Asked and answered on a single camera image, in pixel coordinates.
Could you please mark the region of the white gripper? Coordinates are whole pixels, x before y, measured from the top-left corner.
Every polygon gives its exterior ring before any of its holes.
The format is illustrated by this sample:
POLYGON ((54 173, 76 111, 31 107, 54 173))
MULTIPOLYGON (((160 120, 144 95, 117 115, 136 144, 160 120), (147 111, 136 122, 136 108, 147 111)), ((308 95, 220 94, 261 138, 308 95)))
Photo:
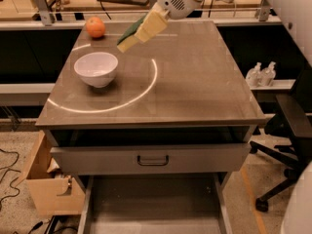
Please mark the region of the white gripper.
MULTIPOLYGON (((204 0, 157 0, 158 10, 167 18, 180 20, 189 16, 201 6, 204 0)), ((150 11, 135 33, 135 38, 145 43, 167 26, 167 19, 159 12, 150 11)))

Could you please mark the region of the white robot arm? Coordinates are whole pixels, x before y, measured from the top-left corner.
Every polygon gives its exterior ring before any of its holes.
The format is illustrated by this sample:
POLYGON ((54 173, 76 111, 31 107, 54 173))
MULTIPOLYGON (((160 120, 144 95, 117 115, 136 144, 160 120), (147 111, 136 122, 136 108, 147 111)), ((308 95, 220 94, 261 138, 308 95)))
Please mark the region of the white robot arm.
MULTIPOLYGON (((204 0, 157 0, 136 30, 144 42, 163 31, 167 21, 184 19, 204 0)), ((312 123, 306 115, 312 109, 312 0, 268 0, 297 47, 307 60, 287 94, 276 96, 278 111, 265 126, 268 134, 283 134, 292 143, 293 159, 254 142, 253 151, 261 151, 290 169, 288 178, 257 198, 260 211, 268 209, 268 200, 288 187, 292 196, 281 225, 281 234, 312 234, 312 123)))

